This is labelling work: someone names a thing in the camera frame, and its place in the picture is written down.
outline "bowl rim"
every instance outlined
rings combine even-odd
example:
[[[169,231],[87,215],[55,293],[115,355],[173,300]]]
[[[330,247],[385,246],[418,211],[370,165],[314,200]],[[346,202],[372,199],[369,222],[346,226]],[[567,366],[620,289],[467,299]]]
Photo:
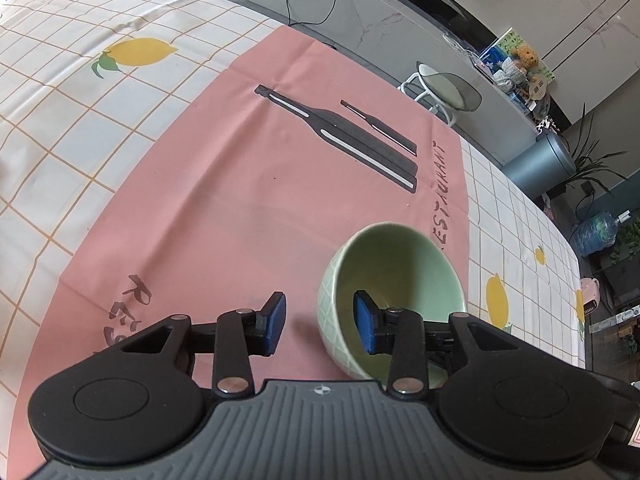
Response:
[[[346,257],[346,253],[347,250],[355,243],[355,241],[360,238],[364,233],[376,229],[376,228],[380,228],[382,226],[388,226],[388,225],[393,225],[396,227],[400,227],[409,231],[414,232],[415,234],[417,234],[418,236],[421,236],[422,238],[425,238],[428,243],[430,243],[431,245],[433,245],[435,248],[439,249],[439,247],[436,245],[436,243],[431,240],[425,233],[418,231],[418,229],[415,229],[407,224],[401,224],[399,222],[390,222],[390,221],[385,221],[385,222],[377,222],[375,224],[370,224],[367,225],[365,227],[363,227],[360,231],[357,231],[355,234],[353,234],[345,243],[343,243],[340,248],[338,248],[338,250],[336,251],[336,253],[334,254],[334,256],[332,257],[332,260],[338,256],[338,258],[333,262],[334,264],[332,265],[332,267],[335,269],[335,279],[333,280],[332,286],[331,286],[331,291],[330,291],[330,298],[332,300],[332,305],[333,308],[331,309],[331,315],[335,317],[335,322],[336,325],[339,327],[340,326],[340,322],[338,320],[338,309],[337,309],[337,305],[336,305],[336,301],[335,301],[335,293],[336,293],[336,289],[337,289],[337,285],[338,285],[338,276],[340,275],[340,269],[342,267],[342,261],[345,259]],[[453,267],[453,264],[449,261],[449,259],[444,255],[444,253],[441,250],[438,250],[438,254],[440,254],[442,256],[442,258],[444,259],[444,261],[446,262],[446,264],[449,266],[450,271],[453,273],[453,275],[456,277],[456,283],[458,284],[458,290],[460,292],[460,295],[462,296],[462,303],[463,303],[463,311],[457,311],[457,312],[467,312],[467,299],[465,297],[465,289],[462,287],[462,282],[460,281],[460,277],[458,276],[458,273],[456,272],[456,269]],[[353,357],[353,355],[351,354],[351,352],[349,351],[349,346],[347,345],[347,342],[344,339],[344,336],[342,335],[342,331],[341,330],[336,330],[336,337],[333,343],[331,343],[332,346],[336,346],[336,342],[340,342],[341,343],[341,350],[348,356],[351,358],[351,360],[353,361],[353,363],[355,364],[354,368],[356,368],[355,370],[347,370],[346,365],[340,363],[338,361],[338,359],[334,356],[334,353],[331,352],[331,349],[328,348],[327,343],[325,343],[325,340],[327,339],[324,336],[324,330],[322,329],[322,327],[320,327],[320,333],[322,334],[322,341],[324,342],[324,346],[325,348],[327,348],[329,355],[331,356],[332,360],[340,367],[342,368],[345,372],[348,373],[348,375],[351,375],[351,373],[353,373],[354,371],[359,375],[360,378],[362,379],[372,379],[373,377],[371,377],[369,374],[367,374],[363,368],[360,366],[360,363],[356,361],[356,359]]]

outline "table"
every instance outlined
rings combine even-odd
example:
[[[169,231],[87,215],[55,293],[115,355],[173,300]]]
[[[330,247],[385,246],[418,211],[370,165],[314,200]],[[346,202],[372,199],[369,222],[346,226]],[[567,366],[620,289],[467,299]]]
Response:
[[[225,0],[10,0],[0,27],[9,480],[42,459],[34,388],[175,312],[210,322],[283,290],[287,327],[252,359],[257,383],[344,378],[316,293],[335,250],[378,221],[439,244],[470,313],[584,366],[577,261],[552,223],[329,47]],[[202,385],[210,365],[196,362]]]

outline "potted plant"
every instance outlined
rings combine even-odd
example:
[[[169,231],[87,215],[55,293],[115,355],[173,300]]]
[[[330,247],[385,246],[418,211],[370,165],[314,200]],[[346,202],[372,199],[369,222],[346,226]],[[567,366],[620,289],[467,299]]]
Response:
[[[629,258],[632,260],[636,253],[640,253],[640,216],[633,221],[620,226],[616,243],[613,245],[609,258],[612,264]]]
[[[575,163],[575,173],[563,180],[560,184],[549,190],[547,193],[549,198],[556,198],[560,196],[562,193],[566,191],[566,186],[570,186],[574,182],[578,182],[579,180],[587,180],[588,182],[593,182],[602,188],[603,191],[607,193],[611,193],[609,188],[605,186],[599,178],[596,178],[595,175],[604,172],[604,173],[613,173],[614,175],[622,178],[623,180],[627,180],[627,178],[616,171],[613,171],[609,165],[604,162],[606,158],[613,158],[614,156],[624,155],[627,152],[613,152],[607,153],[606,155],[600,156],[598,158],[593,158],[591,153],[593,153],[594,148],[598,145],[600,140],[591,141],[591,127],[593,126],[593,114],[591,114],[591,119],[589,121],[589,127],[585,130],[585,105],[582,105],[582,118],[580,119],[580,130],[578,131],[578,142],[576,143],[573,151],[569,146],[568,140],[564,137],[564,141],[567,143],[567,147],[571,152],[571,158]]]

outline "printed lemon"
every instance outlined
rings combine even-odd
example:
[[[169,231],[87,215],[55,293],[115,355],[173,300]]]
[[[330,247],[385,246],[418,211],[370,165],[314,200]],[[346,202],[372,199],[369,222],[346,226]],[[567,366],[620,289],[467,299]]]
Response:
[[[100,56],[91,69],[100,79],[103,79],[98,67],[103,70],[122,72],[120,65],[145,66],[162,61],[169,54],[178,49],[156,38],[135,38],[111,45]]]
[[[534,254],[536,256],[536,261],[540,265],[546,265],[545,250],[542,248],[542,246],[539,245],[538,247],[536,247],[536,250],[534,251]]]
[[[578,316],[578,334],[580,339],[584,341],[584,298],[581,288],[575,291],[575,313]]]
[[[575,313],[578,315],[580,322],[584,324],[584,298],[581,288],[575,291]]]
[[[509,301],[499,274],[487,280],[485,294],[492,325],[504,329],[509,319]]]

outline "stuffed teddy bear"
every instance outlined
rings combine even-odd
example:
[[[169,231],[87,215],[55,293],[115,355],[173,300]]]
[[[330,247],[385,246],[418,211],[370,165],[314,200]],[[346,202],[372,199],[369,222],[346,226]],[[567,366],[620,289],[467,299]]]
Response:
[[[540,59],[538,54],[526,43],[521,44],[509,51],[509,55],[513,58],[513,62],[520,69],[524,69],[527,73],[532,68],[538,66]]]
[[[527,73],[538,66],[538,54],[526,43],[512,48],[508,57],[502,62],[502,69],[494,74],[497,87],[505,93],[513,91],[516,86],[527,82]]]

